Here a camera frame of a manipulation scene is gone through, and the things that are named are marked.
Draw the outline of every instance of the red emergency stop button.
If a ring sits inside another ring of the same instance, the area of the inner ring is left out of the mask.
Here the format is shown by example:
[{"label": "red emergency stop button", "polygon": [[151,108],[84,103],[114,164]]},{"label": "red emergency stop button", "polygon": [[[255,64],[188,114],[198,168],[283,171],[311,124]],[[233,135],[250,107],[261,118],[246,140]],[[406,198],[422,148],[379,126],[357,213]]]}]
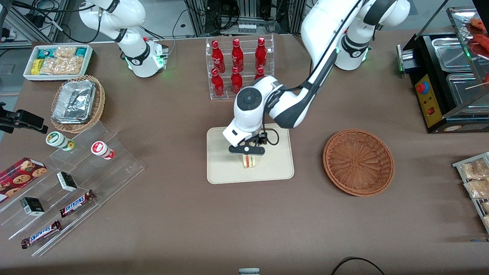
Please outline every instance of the red emergency stop button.
[{"label": "red emergency stop button", "polygon": [[426,81],[423,81],[416,85],[416,91],[420,94],[427,94],[429,90],[429,84]]}]

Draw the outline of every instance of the red cookie box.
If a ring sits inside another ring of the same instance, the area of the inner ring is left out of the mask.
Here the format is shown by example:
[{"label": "red cookie box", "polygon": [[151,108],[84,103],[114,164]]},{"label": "red cookie box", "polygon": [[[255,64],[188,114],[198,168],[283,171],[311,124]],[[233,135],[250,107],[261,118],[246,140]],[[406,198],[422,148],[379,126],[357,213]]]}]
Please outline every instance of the red cookie box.
[{"label": "red cookie box", "polygon": [[0,173],[0,203],[47,172],[39,161],[23,158]]}]

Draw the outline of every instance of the cookie box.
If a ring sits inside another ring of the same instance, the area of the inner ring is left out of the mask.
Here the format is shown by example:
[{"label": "cookie box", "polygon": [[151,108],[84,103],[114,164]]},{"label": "cookie box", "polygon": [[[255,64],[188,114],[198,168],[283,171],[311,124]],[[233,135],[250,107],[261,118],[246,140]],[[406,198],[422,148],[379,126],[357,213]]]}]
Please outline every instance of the cookie box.
[{"label": "cookie box", "polygon": [[[48,50],[48,49],[53,49],[59,46],[63,47],[77,47],[77,48],[86,48],[86,52],[83,58],[83,63],[82,67],[80,69],[80,72],[78,74],[63,74],[63,75],[42,75],[42,74],[32,74],[31,69],[32,66],[35,66],[35,60],[38,59],[39,52],[43,50]],[[24,70],[24,78],[30,81],[59,81],[59,80],[68,80],[72,79],[75,77],[81,77],[84,76],[85,73],[87,72],[87,69],[89,67],[90,63],[90,58],[92,55],[93,49],[89,45],[86,44],[60,44],[60,45],[41,45],[41,46],[35,46],[32,49],[32,53],[29,57],[29,61],[27,62],[27,65],[25,66]]]},{"label": "cookie box", "polygon": [[39,161],[23,158],[5,171],[0,172],[0,203],[47,172]]}]

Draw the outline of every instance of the yellow control panel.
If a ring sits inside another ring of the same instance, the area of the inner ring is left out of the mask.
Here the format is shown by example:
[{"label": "yellow control panel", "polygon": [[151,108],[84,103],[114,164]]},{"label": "yellow control panel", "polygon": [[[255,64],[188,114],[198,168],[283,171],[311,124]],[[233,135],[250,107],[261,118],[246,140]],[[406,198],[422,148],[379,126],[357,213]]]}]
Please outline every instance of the yellow control panel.
[{"label": "yellow control panel", "polygon": [[416,83],[414,88],[418,95],[426,125],[431,127],[442,120],[443,117],[433,89],[431,88],[431,82],[429,81],[428,75],[425,75],[418,83]]}]

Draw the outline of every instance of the red switch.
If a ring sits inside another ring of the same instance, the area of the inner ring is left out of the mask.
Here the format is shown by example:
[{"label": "red switch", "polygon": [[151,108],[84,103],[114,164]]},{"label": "red switch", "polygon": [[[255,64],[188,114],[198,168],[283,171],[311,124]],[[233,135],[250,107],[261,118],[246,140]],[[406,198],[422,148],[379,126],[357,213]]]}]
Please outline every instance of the red switch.
[{"label": "red switch", "polygon": [[420,83],[416,86],[416,91],[419,93],[423,93],[425,89],[426,89],[426,86],[423,83]]}]

